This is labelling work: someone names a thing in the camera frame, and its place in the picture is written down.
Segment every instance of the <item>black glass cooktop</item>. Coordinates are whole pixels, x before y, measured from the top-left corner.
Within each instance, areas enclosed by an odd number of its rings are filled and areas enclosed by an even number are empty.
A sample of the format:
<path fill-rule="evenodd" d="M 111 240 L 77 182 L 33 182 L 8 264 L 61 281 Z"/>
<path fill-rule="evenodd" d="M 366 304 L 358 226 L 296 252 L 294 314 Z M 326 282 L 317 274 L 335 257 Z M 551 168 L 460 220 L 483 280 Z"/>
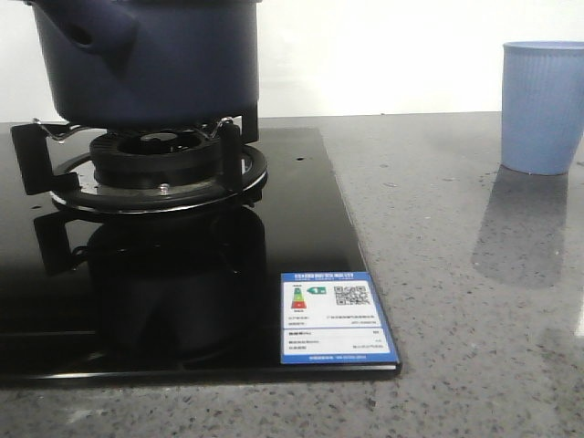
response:
<path fill-rule="evenodd" d="M 51 147 L 87 151 L 97 133 Z M 0 131 L 0 383 L 384 379 L 281 363 L 281 275 L 367 268 L 317 130 L 264 130 L 253 207 L 100 221 L 26 196 Z"/>

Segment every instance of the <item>gas stove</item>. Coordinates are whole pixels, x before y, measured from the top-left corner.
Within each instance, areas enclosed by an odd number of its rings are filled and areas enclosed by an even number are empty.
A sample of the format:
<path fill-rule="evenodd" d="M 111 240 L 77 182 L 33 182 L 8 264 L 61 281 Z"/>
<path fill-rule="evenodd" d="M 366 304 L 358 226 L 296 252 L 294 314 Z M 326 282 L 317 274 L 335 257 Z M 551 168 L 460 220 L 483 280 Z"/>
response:
<path fill-rule="evenodd" d="M 317 130 L 61 126 L 0 136 L 3 385 L 399 373 Z"/>

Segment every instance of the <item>white wall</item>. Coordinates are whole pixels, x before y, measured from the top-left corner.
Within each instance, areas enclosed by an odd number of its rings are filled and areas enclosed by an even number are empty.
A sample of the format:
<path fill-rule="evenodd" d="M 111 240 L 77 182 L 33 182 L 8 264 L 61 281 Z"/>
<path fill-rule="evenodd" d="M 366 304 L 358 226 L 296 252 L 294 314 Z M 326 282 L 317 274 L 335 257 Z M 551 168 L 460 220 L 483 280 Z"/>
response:
<path fill-rule="evenodd" d="M 499 110 L 502 48 L 584 40 L 582 0 L 264 0 L 260 115 Z M 31 10 L 0 3 L 0 120 L 57 118 Z"/>

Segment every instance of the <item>gray granite countertop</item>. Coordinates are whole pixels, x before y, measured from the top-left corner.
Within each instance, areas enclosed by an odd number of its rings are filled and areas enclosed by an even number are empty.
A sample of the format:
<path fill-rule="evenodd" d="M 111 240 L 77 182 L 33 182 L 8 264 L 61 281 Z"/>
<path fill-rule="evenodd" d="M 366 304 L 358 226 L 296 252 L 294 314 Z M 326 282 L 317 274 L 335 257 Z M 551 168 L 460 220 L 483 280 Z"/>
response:
<path fill-rule="evenodd" d="M 499 169 L 499 114 L 320 129 L 404 359 L 393 381 L 0 391 L 0 436 L 584 436 L 584 151 Z"/>

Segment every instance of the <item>blue plastic cup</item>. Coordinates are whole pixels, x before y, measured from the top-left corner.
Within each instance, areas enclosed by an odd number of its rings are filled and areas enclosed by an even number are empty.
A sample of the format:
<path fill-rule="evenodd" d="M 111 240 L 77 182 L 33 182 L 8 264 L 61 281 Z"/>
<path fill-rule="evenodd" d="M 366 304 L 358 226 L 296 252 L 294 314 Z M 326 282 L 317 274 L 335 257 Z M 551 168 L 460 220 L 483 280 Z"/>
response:
<path fill-rule="evenodd" d="M 501 162 L 566 173 L 584 131 L 584 42 L 506 43 Z"/>

